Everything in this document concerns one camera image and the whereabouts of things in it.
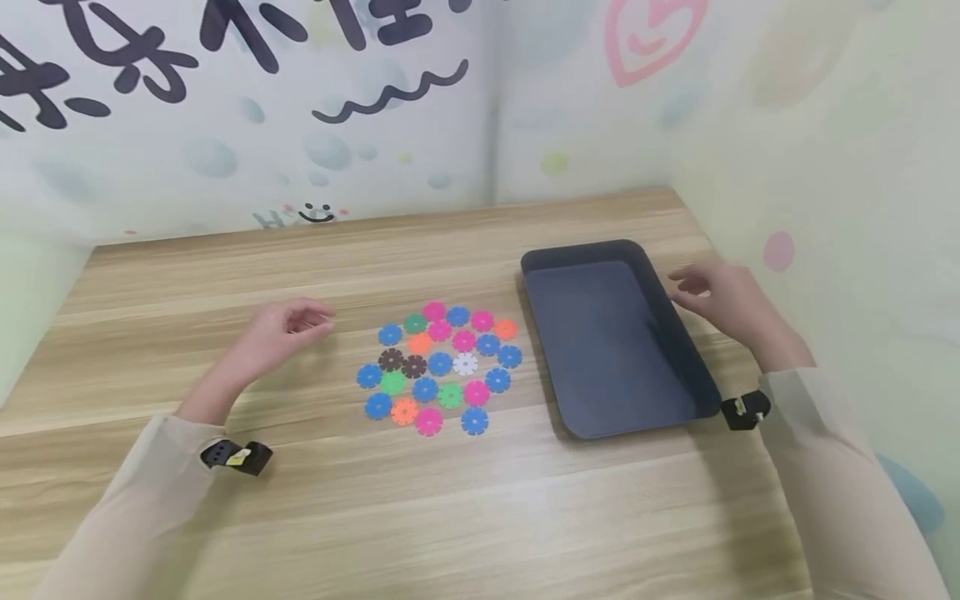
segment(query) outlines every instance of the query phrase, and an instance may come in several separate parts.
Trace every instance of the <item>wooden table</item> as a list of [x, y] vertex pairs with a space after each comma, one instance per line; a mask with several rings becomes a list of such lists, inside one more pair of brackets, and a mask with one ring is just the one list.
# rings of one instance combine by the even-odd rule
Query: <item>wooden table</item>
[[[0, 413], [0, 596], [29, 597], [148, 417], [255, 306], [315, 296], [339, 309], [335, 335], [228, 425], [273, 462], [221, 474], [157, 597], [807, 597], [757, 435], [718, 418], [580, 442], [559, 425], [519, 259], [615, 238], [661, 274], [711, 255], [668, 189], [98, 249]], [[521, 324], [526, 360], [484, 436], [458, 411], [434, 439], [364, 415], [354, 377], [377, 329], [432, 299]], [[683, 317], [725, 396], [756, 387], [744, 348]]]

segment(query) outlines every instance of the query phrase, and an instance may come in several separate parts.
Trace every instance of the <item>beige sleeve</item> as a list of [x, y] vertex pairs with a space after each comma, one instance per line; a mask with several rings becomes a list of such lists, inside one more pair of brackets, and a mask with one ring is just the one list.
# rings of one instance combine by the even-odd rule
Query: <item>beige sleeve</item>
[[200, 453], [222, 427], [156, 417], [54, 562], [36, 600], [135, 600], [200, 507], [214, 471]]
[[949, 600], [924, 536], [818, 369], [768, 373], [760, 426], [804, 546], [818, 600]]

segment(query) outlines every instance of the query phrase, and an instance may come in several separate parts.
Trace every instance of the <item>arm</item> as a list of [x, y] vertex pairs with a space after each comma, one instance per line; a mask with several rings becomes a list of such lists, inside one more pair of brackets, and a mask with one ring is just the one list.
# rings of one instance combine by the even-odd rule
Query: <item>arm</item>
[[134, 600], [148, 589], [214, 471], [200, 453], [224, 435], [243, 390], [325, 338], [331, 308], [300, 299], [263, 307], [173, 416], [150, 421], [127, 459], [47, 573], [36, 600]]
[[760, 426], [823, 600], [949, 600], [923, 535], [877, 462], [852, 405], [750, 271], [671, 274], [671, 298], [751, 350], [774, 410]]

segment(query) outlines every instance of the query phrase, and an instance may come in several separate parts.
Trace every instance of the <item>orange snowflake block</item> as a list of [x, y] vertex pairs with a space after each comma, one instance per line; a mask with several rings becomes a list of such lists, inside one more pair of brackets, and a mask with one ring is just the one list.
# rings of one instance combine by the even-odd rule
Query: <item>orange snowflake block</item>
[[430, 335], [425, 332], [418, 333], [410, 338], [407, 346], [410, 347], [410, 351], [414, 354], [423, 356], [430, 351], [430, 348], [433, 346], [433, 340], [431, 340]]
[[493, 334], [504, 342], [513, 340], [516, 337], [516, 323], [510, 319], [497, 321], [493, 326]]
[[390, 409], [390, 417], [400, 427], [406, 427], [417, 419], [419, 411], [417, 403], [412, 398], [400, 398], [394, 402], [394, 407]]

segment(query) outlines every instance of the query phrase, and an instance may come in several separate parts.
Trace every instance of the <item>wrist strap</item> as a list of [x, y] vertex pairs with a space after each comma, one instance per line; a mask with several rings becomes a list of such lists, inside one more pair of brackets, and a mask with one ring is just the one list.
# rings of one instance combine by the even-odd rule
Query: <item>wrist strap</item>
[[732, 431], [754, 429], [766, 419], [772, 408], [770, 398], [760, 390], [720, 403], [720, 411]]
[[260, 442], [250, 442], [246, 447], [230, 440], [221, 440], [200, 453], [200, 460], [208, 468], [230, 467], [254, 477], [267, 466], [274, 452]]

